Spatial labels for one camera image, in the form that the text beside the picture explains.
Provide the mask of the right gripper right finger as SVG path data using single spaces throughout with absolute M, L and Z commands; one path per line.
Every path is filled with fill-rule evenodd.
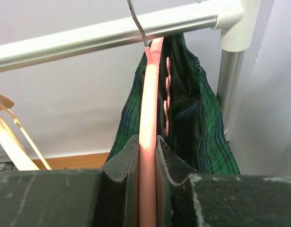
M 159 227 L 291 227 L 291 177 L 199 174 L 161 138 Z

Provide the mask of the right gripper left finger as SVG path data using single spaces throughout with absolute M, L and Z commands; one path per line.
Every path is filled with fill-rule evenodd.
M 139 137 L 99 169 L 0 173 L 0 227 L 138 226 Z

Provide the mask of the pink hanger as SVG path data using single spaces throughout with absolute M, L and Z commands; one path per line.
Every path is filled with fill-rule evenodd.
M 127 3 L 131 16 L 141 33 L 147 58 L 139 127 L 139 226 L 155 227 L 157 225 L 155 154 L 157 105 L 159 68 L 164 38 L 155 38 L 151 44 L 148 44 L 132 1 L 129 0 Z

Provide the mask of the green plaid skirt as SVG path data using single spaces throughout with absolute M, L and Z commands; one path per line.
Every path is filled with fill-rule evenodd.
M 238 175 L 219 101 L 183 34 L 164 38 L 159 72 L 157 134 L 195 171 Z

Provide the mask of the cream wooden hanger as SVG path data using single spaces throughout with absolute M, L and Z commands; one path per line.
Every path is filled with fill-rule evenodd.
M 19 129 L 24 134 L 26 140 L 31 145 L 38 158 L 43 163 L 44 167 L 47 170 L 51 170 L 51 166 L 48 164 L 42 153 L 39 151 L 38 147 L 32 141 L 25 128 L 21 125 L 18 118 L 11 111 L 11 108 L 14 106 L 14 102 L 8 99 L 7 97 L 0 94 L 0 108 L 1 111 L 5 111 L 13 120 L 14 124 L 19 127 Z M 15 135 L 13 130 L 9 127 L 6 121 L 0 115 L 0 145 L 15 164 L 16 168 L 19 171 L 32 171 L 39 170 L 39 167 L 30 159 L 27 155 L 24 146 L 19 141 L 18 137 Z

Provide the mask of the white metal clothes rack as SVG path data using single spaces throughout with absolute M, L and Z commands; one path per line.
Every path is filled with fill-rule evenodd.
M 217 96 L 227 123 L 240 63 L 250 46 L 259 7 L 258 0 L 208 0 L 1 45 L 0 73 L 210 27 L 221 31 Z

